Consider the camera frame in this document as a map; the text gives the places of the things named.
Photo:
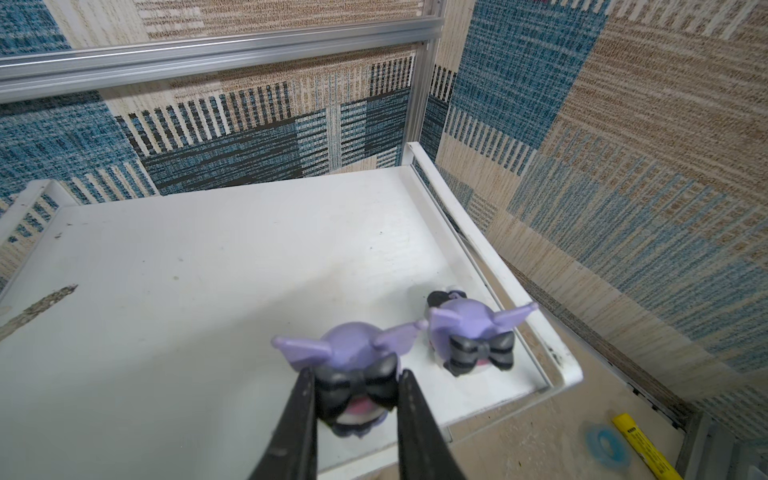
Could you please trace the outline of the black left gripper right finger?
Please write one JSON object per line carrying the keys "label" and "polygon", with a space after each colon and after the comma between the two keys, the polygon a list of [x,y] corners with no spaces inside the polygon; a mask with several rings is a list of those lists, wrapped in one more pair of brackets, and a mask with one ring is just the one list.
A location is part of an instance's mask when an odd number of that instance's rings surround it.
{"label": "black left gripper right finger", "polygon": [[398,465],[400,479],[464,480],[417,382],[408,369],[398,386]]}

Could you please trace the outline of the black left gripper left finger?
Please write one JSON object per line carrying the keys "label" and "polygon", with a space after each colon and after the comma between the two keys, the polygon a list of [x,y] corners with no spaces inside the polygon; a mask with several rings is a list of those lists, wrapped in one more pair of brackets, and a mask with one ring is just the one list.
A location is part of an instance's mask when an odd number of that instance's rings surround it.
{"label": "black left gripper left finger", "polygon": [[250,479],[312,480],[317,478],[317,418],[315,376],[302,369]]}

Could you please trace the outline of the purple hood Kuromi figure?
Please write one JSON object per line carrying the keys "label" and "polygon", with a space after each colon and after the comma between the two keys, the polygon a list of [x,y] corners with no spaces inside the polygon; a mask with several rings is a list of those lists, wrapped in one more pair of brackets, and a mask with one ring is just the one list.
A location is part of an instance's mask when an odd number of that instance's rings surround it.
{"label": "purple hood Kuromi figure", "polygon": [[495,311],[461,290],[427,296],[428,340],[435,362],[455,377],[487,367],[514,367],[515,329],[539,309],[535,302]]}

